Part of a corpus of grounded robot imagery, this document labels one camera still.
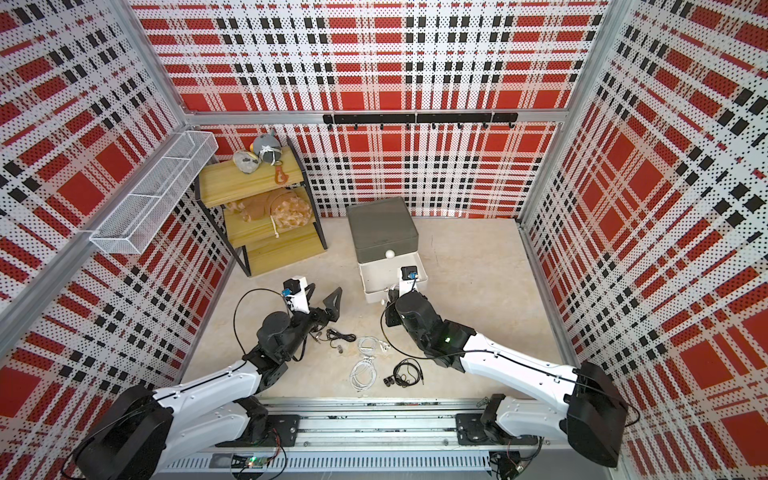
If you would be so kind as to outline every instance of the tangled cable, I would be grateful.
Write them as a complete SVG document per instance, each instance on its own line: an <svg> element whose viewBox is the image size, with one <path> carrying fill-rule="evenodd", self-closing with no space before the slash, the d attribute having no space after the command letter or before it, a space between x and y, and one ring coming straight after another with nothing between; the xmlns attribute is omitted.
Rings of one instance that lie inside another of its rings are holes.
<svg viewBox="0 0 768 480"><path fill-rule="evenodd" d="M360 376L367 374L368 380L361 380ZM373 357L367 356L352 367L349 374L349 383L357 392L371 388L376 381L376 368L373 366Z"/></svg>
<svg viewBox="0 0 768 480"><path fill-rule="evenodd" d="M409 379L405 373L400 373L402 367L406 368L406 372L412 379ZM415 375L411 373L411 367L416 370ZM419 381L421 381L422 385L424 384L424 372L422 372L422 366L419 365L418 360L408 358L400 360L400 363L395 365L392 375L384 379L384 385L400 385L402 388L405 388L406 386L414 386L419 383Z"/></svg>
<svg viewBox="0 0 768 480"><path fill-rule="evenodd" d="M382 352L389 350L389 344L382 340L377 339L374 336L361 336L357 340L357 349L364 356L373 356L376 353L376 347L379 346Z"/></svg>
<svg viewBox="0 0 768 480"><path fill-rule="evenodd" d="M351 343L357 340L357 335L354 333L339 333L334 329L328 329L326 330L326 338L320 338L320 334L318 333L317 336L314 336L314 339L319 342L330 342L329 345L331 348L335 349L336 346L333 345L333 340L344 340L345 342Z"/></svg>

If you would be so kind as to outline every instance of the metal rail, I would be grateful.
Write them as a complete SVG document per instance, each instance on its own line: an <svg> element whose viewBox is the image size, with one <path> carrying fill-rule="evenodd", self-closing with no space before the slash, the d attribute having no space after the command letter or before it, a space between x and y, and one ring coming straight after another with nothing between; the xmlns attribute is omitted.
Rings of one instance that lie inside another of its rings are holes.
<svg viewBox="0 0 768 480"><path fill-rule="evenodd" d="M115 20L120 25L120 30L123 31L125 37L136 49L136 54L141 60L141 64L147 70L161 97L163 97L168 108L170 108L171 113L174 114L174 117L180 124L184 125L186 123L184 117L186 112L181 107L183 105L181 95L179 95L178 90L174 87L170 77L165 73L165 67L163 67L160 58L154 52L154 48L152 48L147 36L144 34L144 28L141 26L138 17L134 15L128 1L108 0L107 3Z"/></svg>
<svg viewBox="0 0 768 480"><path fill-rule="evenodd" d="M404 114L518 114L517 122L562 122L569 113L564 109L523 108L520 110L365 110L365 111L232 111L198 112L186 114L189 125L271 125L271 124L326 124L327 116L344 115L404 115Z"/></svg>

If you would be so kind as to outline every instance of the mounting plate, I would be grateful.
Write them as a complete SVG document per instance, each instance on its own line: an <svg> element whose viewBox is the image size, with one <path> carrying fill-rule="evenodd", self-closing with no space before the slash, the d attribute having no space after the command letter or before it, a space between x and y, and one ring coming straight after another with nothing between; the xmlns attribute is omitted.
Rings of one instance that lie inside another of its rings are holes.
<svg viewBox="0 0 768 480"><path fill-rule="evenodd" d="M459 445L497 445L485 434L480 415L480 413L456 414L456 435ZM538 445L538 437L523 435L512 438L509 445Z"/></svg>
<svg viewBox="0 0 768 480"><path fill-rule="evenodd" d="M299 419L299 415L270 415L266 418L266 430L271 432L275 429L277 435L280 435L280 444L283 447L293 447L299 431ZM277 447L275 435L267 435L259 447Z"/></svg>

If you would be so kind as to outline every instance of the black cable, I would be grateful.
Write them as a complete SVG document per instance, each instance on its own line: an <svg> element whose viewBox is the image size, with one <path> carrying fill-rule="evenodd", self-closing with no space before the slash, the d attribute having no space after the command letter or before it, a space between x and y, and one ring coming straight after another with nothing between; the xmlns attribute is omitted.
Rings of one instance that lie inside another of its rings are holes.
<svg viewBox="0 0 768 480"><path fill-rule="evenodd" d="M628 423L628 424L624 425L624 427L625 427L625 428L626 428L626 427L628 427L628 426L634 425L635 423L637 423L637 422L639 422L639 421L640 421L640 418L641 418L640 410L638 410L637 408L635 408L635 406L634 406L634 405L630 404L629 402L627 402L627 401L626 401L626 400L624 400L624 399L620 399L620 398L618 398L618 397L614 397L613 395L608 395L606 392L604 392L604 391L602 391L602 390L600 390L600 389L597 389L597 388L595 388L595 387L593 387L593 386L591 386L591 385L587 385L586 383L581 383L581 382L579 382L579 381L577 381L577 380L566 379L566 378L565 378L565 377L563 377L563 376L555 375L554 373L545 372L544 370L541 370L541 369L537 369L537 368L536 368L536 367L534 367L534 366L526 365L526 364L524 364L523 362L518 362L517 360L511 359L511 358L509 358L508 356L504 356L504 355L502 355L501 353L498 353L498 352L492 352L491 350L462 350L461 352L447 353L447 354L445 354L445 355L439 355L439 356L433 356L433 357L428 357L428 356L415 356L415 355L410 355L410 354L408 354L408 353L405 353L405 352L403 352L401 349L399 349L399 348L397 348L396 346L394 346L394 345L392 344L392 342L390 342L390 341L389 341L389 338L387 337L387 335L386 335L386 332L384 331L384 314L386 313L386 310L387 310L389 307L391 307L392 305L394 305L394 304L395 304L395 302L391 302L389 305L387 305L386 307L384 307L384 310L382 311L382 315L381 315L381 316L380 316L380 318L379 318L379 327L381 327L381 330L382 330L382 335L384 335L384 340L386 340L386 342L387 342L387 343L388 343L388 344L389 344L389 345L390 345L390 346L391 346L393 349L395 349L396 351L400 352L401 354L403 354L403 355L405 355L405 356L409 356L409 357L411 357L411 358L413 358L413 359L419 359L419 360L436 360L436 359L444 359L444 358L449 358L449 357L452 357L452 356L460 356L460 355L464 355L465 353L490 353L490 354L491 354L491 355L493 355L493 356L500 356L501 358L503 358L504 360L507 360L508 362L512 362L512 363L514 363L514 364L516 364L516 365L519 365L519 366L524 366L524 367L525 367L525 368L527 368L527 369L531 369L531 370L533 370L533 371L535 371L535 372L539 372L539 373L541 373L541 374L543 374L543 375L546 375L546 376L550 376L550 377L552 377L552 378L556 378L556 379L560 379L560 380L564 380L565 382L570 382L570 383L573 383L573 384L575 384L575 385L580 385L580 386L583 386L583 387L585 387L586 389L591 389L591 390L594 390L595 392L597 392L597 393L600 393L600 394L602 394L603 396L606 396L606 397L608 397L609 399L613 399L613 400L616 400L617 402L619 402L619 405L620 405L620 406L627 406L627 407L629 407L629 408L633 409L633 410L634 410L634 411L637 413L637 418L636 418L634 421L632 421L632 422L630 422L630 423Z"/></svg>
<svg viewBox="0 0 768 480"><path fill-rule="evenodd" d="M246 295L248 295L248 293L251 293L251 292L257 292L257 291L260 291L260 290L264 290L264 291L267 291L267 292L272 292L272 293L274 293L274 294L276 294L276 295L279 295L279 296L280 296L280 298L281 298L281 299L283 299L283 304L286 306L286 311L288 312L288 316L290 316L290 309L288 308L288 302L286 301L286 299L285 299L285 297L283 296L283 294L282 294L282 293L278 293L278 292L276 292L276 291L274 291L274 290L270 290L270 289L268 289L268 288L254 288L254 289L252 289L252 290L248 290L247 292L245 292L245 293L243 294L243 296L240 298L240 300L237 302L237 305L235 306L235 311L234 311L234 313L232 314L232 330L234 331L234 334L235 334L235 340L237 340L237 345L239 345L239 346L240 346L240 349L241 349L241 350L243 350L243 355L246 355L247 353L246 353L245 349L243 348L243 344L240 342L240 338L237 336L237 328L236 328L236 323L235 323L235 319L237 318L237 308L240 306L240 303L243 301L243 299L246 297ZM301 358L303 358L303 357L304 357L304 349L302 349L302 352L301 352ZM244 366L245 366L247 363L248 363L247 361L243 361L243 363L242 363L242 364L240 364L240 366L238 366L238 367L237 367L237 368L235 368L235 369L232 369L232 370L230 370L230 371L224 372L224 373L222 373L221 375L215 376L215 377L213 377L212 379L208 379L208 380L205 380L204 382L200 382L200 383L197 383L197 384L195 384L195 385L191 385L191 386L188 386L187 388L180 390L180 392L186 392L186 391L187 391L187 390L189 390L189 389L193 389L193 388L195 388L195 387L201 386L201 385L203 385L203 384L205 384L205 383L208 383L208 382L211 382L211 381L213 381L213 380L216 380L216 379L220 379L220 378L221 378L221 377L223 377L223 376L227 376L227 375L230 375L232 372L236 372L237 370L239 370L239 369L243 368L243 367L244 367ZM168 397L171 397L171 396L173 396L173 395L176 395L176 393L169 393L169 394L168 394L168 395L166 395L166 396L163 396L163 397L160 397L159 399L154 399L154 400L155 400L156 402L159 402L159 401L161 401L161 400L165 400L166 398L168 398ZM74 463L75 463L75 464L77 464L77 462L78 462L78 458L79 458L79 455L80 455L80 454L83 452L83 450L85 450L85 447L87 447L87 446L88 446L88 444L89 444L90 442L93 442L93 441L94 441L94 439L96 438L96 435L98 435L99 433L103 432L103 431L104 431L106 428L108 428L108 427L111 427L111 426L112 426L112 425L114 425L115 423L117 423L117 422L120 422L121 420L124 420L124 419L129 419L129 418L131 418L131 417L133 417L133 416L136 416L136 415L138 415L139 413L142 413L142 412L143 412L143 411L144 411L144 410L145 410L145 409L146 409L148 406L149 406L149 405L145 405L145 406L142 406L142 407L140 407L139 409L136 409L136 410L134 410L133 412L130 412L130 413L125 413L125 414L121 415L120 417L118 417L117 419L115 419L113 422L109 422L107 425L104 425L103 427L101 427L101 428L100 428L99 430L97 430L96 432L93 432L93 433L89 434L89 435L88 435L88 437L86 437L85 439L83 439L83 440L80 442L80 444L79 444L77 447L75 447L75 448L74 448L74 449L73 449L73 450L72 450L72 451L69 453L69 455L67 455L67 457L64 459L64 462L61 464L61 467L60 467L60 469L59 469L59 473L61 473L61 475L62 475L63 477L65 477L65 478L67 478L68 480L87 480L85 477L72 477L72 476L68 475L68 474L67 474L67 473L64 471L64 467L67 465L67 463L68 463L69 459L70 459L70 458L72 457L72 455L74 454L74 451L75 451L75 450L77 450L77 449L79 448L79 446L80 446L80 445L82 445L83 443L85 443L85 445L83 445L83 448L82 448L82 449L80 449L80 452L78 452L78 457L76 457L76 458L74 459Z"/></svg>
<svg viewBox="0 0 768 480"><path fill-rule="evenodd" d="M169 396L172 396L172 395L173 395L173 394L170 394L170 395L166 395L165 397L163 397L163 399L166 399L166 398L168 398ZM94 439L96 438L96 435L98 435L99 433L103 432L103 431L104 431L105 429L107 429L108 427L111 427L111 426L112 426L112 425L114 425L115 423L117 423L117 422L120 422L121 420L128 420L128 419L129 419L129 418L131 418L131 417L135 417L135 416L136 416L136 415L138 415L139 413L143 413L143 412L144 412L144 410L145 410L146 408L147 408L147 406L141 406L141 407L139 407L138 409L134 410L133 412L130 412L130 413L125 413L125 414L123 414L123 415L120 415L119 417L117 417L117 418L116 418L115 420L113 420L112 422L109 422L107 425L104 425L103 427L101 427L99 430L97 430L97 431L95 431L95 432L93 432L93 433L89 434L89 435L88 435L88 437L86 437L85 439L83 439L83 440L80 442L80 444L83 444L83 443L85 443L85 445L83 445L83 448L82 448L82 449L80 449L80 452L78 452L78 456L76 456L76 457L74 458L74 463L75 463L75 464L77 464L77 462L78 462L78 458L80 458L80 454L83 452L83 450L85 450L85 447L87 447L87 446L88 446L88 444L90 444L91 442L93 442L93 441L94 441ZM74 454L74 451L75 451L75 450L77 450L78 448L80 448L80 445L78 445L77 447L73 448L73 449L72 449L72 451L71 451L71 452L69 452L69 455L67 455L67 457L64 459L64 462L63 462L63 463L61 463L61 467L60 467L60 468L59 468L59 470L58 470L58 472L59 472L59 473L61 473L61 476L65 477L65 478L68 478L69 480L87 480L85 477L71 477L70 475L68 475L68 474L67 474L67 473L64 471L64 467L67 465L67 463L68 463L68 461L69 461L70 457L72 457L72 455Z"/></svg>
<svg viewBox="0 0 768 480"><path fill-rule="evenodd" d="M531 460L533 460L534 458L536 458L536 457L538 456L538 453L541 451L541 446L542 446L543 444L544 444L544 437L539 437L539 438L538 438L538 448L536 449L536 451L535 451L535 452L533 452L533 455L531 455L531 456L529 456L529 457L520 457L520 459L521 459L523 462L524 462L524 461L526 461L526 460L528 460L528 461L531 461Z"/></svg>
<svg viewBox="0 0 768 480"><path fill-rule="evenodd" d="M277 437L278 443L280 443L280 449L283 450L283 458L285 459L285 462L283 463L283 468L280 469L280 473L278 473L277 475L273 476L269 480L275 480L275 478L281 476L283 474L283 472L286 471L286 467L288 466L288 454L286 453L286 449L282 446L282 442L280 441L280 434L275 432L275 436Z"/></svg>
<svg viewBox="0 0 768 480"><path fill-rule="evenodd" d="M239 369L243 368L243 367L244 367L244 366L245 366L247 363L248 363L247 361L243 361L243 363L241 363L241 364L240 364L240 366L238 366L238 367L237 367L237 368L235 368L235 369L232 369L232 370L227 370L226 372L222 373L221 375L215 376L215 377L213 377L212 379L204 380L203 382L200 382L200 383L196 383L196 384L194 384L194 385L190 385L190 386L188 386L187 388L184 388L184 389L181 389L181 390L179 390L179 392L180 392L180 393L183 393L183 392L186 392L186 391L187 391L187 390L189 390L189 389L193 389L193 388L196 388L196 387L198 387L198 386L201 386L201 385L205 385L205 384L206 384L206 383L208 383L208 382L213 382L214 380L216 380L216 379L220 379L220 378L221 378L221 377L223 377L223 376L228 376L228 375L230 375L232 372L236 372L237 370L239 370ZM165 400L165 399L167 399L167 398L169 398L169 397L171 397L171 396L174 396L174 395L176 395L176 392L172 392L172 393L169 393L169 394L167 394L167 395L165 395L165 396L161 396L159 399L154 399L154 401L155 401L155 402L159 402L159 401L161 401L161 400ZM143 411L144 411L144 410L145 410L147 407L149 407L149 406L151 406L151 404L147 404L147 405L141 406L141 407L139 407L138 409L134 410L133 412L128 412L128 413L125 413L125 414L123 414L123 415L120 415L120 416L119 416L117 419L115 419L113 422L109 422L107 425L104 425L104 426L103 426L103 427L101 427L99 430L97 430L97 431L95 431L95 432L93 432L93 433L89 434L87 437L85 437L85 438L84 438L84 439L83 439L83 440L80 442L80 444L78 444L78 446L77 446L77 447L75 447L74 449L72 449L72 451L71 451L71 452L69 452L69 455L67 455L67 456L66 456L66 458L64 459L64 462L61 464L61 467L59 468L59 473L61 473L61 475L62 475L63 477L65 477L65 478L68 478L68 480L87 480L85 477L71 477L71 476L69 476L69 475L68 475L68 474L67 474L67 473L64 471L64 467L67 465L67 462L69 461L70 457L72 457L72 454L74 454L74 451L75 451L75 450L77 450L77 449L80 447L80 445L82 445L83 443L85 443L85 445L83 445L83 448L82 448L82 449L80 449L80 452L78 452L78 456L76 456L76 457L74 458L74 463L75 463L75 464L77 464L77 463L78 463L78 458L80 458L80 454L83 452L83 450L85 450L85 447L87 447L89 443L91 443L91 442L93 442L93 441L94 441L94 439L96 438L96 435L98 435L99 433L103 432L103 431L104 431L104 430L105 430L107 427L111 427L112 425L114 425L114 424L115 424L115 423L117 423L117 422L120 422L121 420L127 420L127 419L129 419L129 418L131 418L131 417L133 417L133 416L136 416L136 415L138 415L139 413L142 413L142 412L143 412Z"/></svg>
<svg viewBox="0 0 768 480"><path fill-rule="evenodd" d="M400 373L400 369L402 367L406 367L406 372L408 372L408 374L413 377L412 381L409 381L405 373ZM416 370L416 374L413 375L408 367L413 367ZM392 376L389 378L394 381L395 384L400 385L402 388L414 386L415 384L419 383L419 381L422 383L422 385L424 384L424 372L422 371L422 366L419 365L418 360L413 358L400 360L400 363L395 365L395 368L392 370Z"/></svg>
<svg viewBox="0 0 768 480"><path fill-rule="evenodd" d="M328 329L326 330L326 338L320 338L320 335L315 337L315 340L319 340L320 342L330 342L330 347L332 349L335 349L335 346L333 346L333 340L344 340L345 342L354 342L357 340L357 336L354 333L339 333L338 331L334 329Z"/></svg>
<svg viewBox="0 0 768 480"><path fill-rule="evenodd" d="M293 361L294 362L301 362L304 359L304 351L305 350L306 350L306 337L304 337L304 343L301 346L301 355L299 356L299 358L296 358L296 356L294 355L293 356Z"/></svg>
<svg viewBox="0 0 768 480"><path fill-rule="evenodd" d="M258 292L258 291L272 292L275 295L279 296L283 300L283 304L286 306L286 312L288 312L288 317L290 317L290 308L288 308L288 302L286 301L286 297L284 297L282 293L278 293L268 288L254 288L252 290L248 290L247 292L245 292L243 296L240 298L240 300L237 301L237 305L235 306L235 311L232 314L232 330L235 333L235 340L237 340L237 345L239 345L240 349L243 350L243 355L247 355L247 352L243 348L243 344L240 343L240 337L237 336L237 327L235 326L235 319L237 318L237 307L240 306L240 302L243 301L243 299L246 297L246 295L248 295L248 293Z"/></svg>

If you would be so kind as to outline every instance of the perforated wall panel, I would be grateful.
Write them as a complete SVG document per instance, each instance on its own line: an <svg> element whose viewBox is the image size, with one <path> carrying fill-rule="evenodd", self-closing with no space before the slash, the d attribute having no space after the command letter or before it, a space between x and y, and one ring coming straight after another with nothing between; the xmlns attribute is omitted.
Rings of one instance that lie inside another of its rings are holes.
<svg viewBox="0 0 768 480"><path fill-rule="evenodd" d="M121 392L179 381L228 258L186 194L143 255L87 260L0 364L0 477L60 478Z"/></svg>
<svg viewBox="0 0 768 480"><path fill-rule="evenodd" d="M191 111L562 108L608 1L130 0Z"/></svg>
<svg viewBox="0 0 768 480"><path fill-rule="evenodd" d="M0 310L175 127L100 2L0 11Z"/></svg>
<svg viewBox="0 0 768 480"><path fill-rule="evenodd" d="M320 213L346 215L346 206L401 196L413 215L516 217L528 196L556 125L520 123L215 125L217 156L229 160L261 133L290 141L307 168Z"/></svg>
<svg viewBox="0 0 768 480"><path fill-rule="evenodd" d="M648 478L768 475L768 2L638 2L530 234Z"/></svg>

